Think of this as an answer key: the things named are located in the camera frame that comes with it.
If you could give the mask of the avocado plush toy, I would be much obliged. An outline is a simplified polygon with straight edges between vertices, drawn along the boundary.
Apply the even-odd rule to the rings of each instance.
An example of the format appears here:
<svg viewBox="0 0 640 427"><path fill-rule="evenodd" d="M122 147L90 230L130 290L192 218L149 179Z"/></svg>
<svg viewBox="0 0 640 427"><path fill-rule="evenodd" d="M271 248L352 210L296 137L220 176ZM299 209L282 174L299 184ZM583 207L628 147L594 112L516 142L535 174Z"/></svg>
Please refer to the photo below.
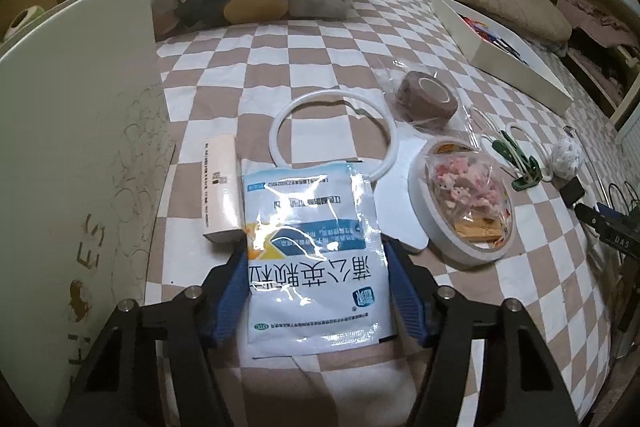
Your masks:
<svg viewBox="0 0 640 427"><path fill-rule="evenodd" d="M29 8L17 13L11 23L9 24L3 40L11 39L17 31L25 28L29 24L33 23L37 18L43 15L46 11L40 5L32 5Z"/></svg>

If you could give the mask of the blue white medicine sachet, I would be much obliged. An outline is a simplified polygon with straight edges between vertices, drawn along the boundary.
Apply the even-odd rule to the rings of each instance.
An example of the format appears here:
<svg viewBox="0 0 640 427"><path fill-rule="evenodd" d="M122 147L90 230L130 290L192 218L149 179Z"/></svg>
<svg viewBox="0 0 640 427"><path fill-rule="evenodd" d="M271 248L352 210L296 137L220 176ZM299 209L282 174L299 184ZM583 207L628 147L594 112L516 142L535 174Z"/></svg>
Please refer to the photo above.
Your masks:
<svg viewBox="0 0 640 427"><path fill-rule="evenodd" d="M369 181L350 162L244 176L254 358L376 345L396 333Z"/></svg>

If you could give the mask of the small black cube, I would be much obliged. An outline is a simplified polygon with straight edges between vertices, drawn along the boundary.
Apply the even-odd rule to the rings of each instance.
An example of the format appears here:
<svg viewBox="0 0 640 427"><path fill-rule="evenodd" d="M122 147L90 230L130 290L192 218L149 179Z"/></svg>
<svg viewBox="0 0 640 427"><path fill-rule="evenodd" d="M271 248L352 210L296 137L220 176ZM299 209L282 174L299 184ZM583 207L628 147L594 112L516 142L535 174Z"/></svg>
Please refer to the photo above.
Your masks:
<svg viewBox="0 0 640 427"><path fill-rule="evenodd" d="M568 209L572 209L586 194L585 187L577 176L574 176L574 178L561 186L559 192L564 205Z"/></svg>

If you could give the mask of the white cardboard storage box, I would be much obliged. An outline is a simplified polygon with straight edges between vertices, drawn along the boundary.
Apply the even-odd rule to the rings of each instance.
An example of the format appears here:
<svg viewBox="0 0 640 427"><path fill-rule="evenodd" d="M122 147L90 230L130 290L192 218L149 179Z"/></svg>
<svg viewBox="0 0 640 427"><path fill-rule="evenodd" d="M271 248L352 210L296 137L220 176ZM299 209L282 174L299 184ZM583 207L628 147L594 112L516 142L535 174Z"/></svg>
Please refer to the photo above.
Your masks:
<svg viewBox="0 0 640 427"><path fill-rule="evenodd" d="M2 46L1 372L38 424L144 296L168 122L151 0L70 0Z"/></svg>

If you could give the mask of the white tape roll with charms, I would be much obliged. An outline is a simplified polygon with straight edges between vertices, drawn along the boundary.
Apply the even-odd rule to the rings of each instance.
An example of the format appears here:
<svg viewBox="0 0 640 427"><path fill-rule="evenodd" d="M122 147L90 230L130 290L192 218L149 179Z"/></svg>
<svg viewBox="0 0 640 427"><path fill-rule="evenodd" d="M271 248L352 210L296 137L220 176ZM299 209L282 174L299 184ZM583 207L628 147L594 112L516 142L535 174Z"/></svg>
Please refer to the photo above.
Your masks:
<svg viewBox="0 0 640 427"><path fill-rule="evenodd" d="M458 268L503 258L516 236L498 164L452 136L427 141L408 173L412 209L428 243Z"/></svg>

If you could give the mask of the small cream cosmetic box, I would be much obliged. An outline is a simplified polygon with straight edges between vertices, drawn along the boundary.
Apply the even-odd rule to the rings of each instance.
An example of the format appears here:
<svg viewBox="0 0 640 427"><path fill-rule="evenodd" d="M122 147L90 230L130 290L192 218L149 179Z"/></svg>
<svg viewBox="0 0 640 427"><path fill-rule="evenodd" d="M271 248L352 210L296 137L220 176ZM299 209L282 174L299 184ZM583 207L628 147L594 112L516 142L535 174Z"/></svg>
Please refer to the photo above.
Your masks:
<svg viewBox="0 0 640 427"><path fill-rule="evenodd" d="M202 222L203 236L212 243L233 243L244 235L240 164L234 134L221 134L205 141Z"/></svg>

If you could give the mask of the brown tape roll in bag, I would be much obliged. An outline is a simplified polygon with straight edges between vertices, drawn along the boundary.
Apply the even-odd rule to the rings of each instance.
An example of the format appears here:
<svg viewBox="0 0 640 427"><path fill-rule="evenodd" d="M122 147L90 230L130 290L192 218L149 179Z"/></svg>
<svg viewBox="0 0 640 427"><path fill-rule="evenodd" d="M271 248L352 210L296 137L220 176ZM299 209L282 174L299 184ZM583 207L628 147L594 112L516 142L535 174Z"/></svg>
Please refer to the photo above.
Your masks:
<svg viewBox="0 0 640 427"><path fill-rule="evenodd" d="M411 124L442 127L457 113L459 103L454 91L435 75L410 70L397 88L396 107Z"/></svg>

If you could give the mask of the green plastic clip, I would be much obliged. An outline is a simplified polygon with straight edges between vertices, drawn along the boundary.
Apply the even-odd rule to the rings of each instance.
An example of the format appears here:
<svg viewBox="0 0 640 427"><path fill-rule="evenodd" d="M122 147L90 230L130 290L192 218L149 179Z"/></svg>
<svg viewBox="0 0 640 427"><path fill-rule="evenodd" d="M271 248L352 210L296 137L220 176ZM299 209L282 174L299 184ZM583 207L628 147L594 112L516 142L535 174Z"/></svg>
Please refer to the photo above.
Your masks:
<svg viewBox="0 0 640 427"><path fill-rule="evenodd" d="M515 192L523 192L542 181L542 171L534 156L526 156L509 133L501 130L491 141L491 148L512 167L511 186Z"/></svg>

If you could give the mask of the white tray of lighters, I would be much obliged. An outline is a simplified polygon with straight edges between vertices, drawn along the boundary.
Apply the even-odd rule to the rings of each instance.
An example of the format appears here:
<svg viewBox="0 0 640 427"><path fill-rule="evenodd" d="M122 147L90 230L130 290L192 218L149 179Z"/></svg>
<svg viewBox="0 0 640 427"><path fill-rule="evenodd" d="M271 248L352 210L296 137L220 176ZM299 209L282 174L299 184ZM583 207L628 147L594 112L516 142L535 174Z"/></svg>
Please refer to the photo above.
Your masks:
<svg viewBox="0 0 640 427"><path fill-rule="evenodd" d="M442 26L474 67L563 116L572 105L564 84L515 32L454 0L432 0Z"/></svg>

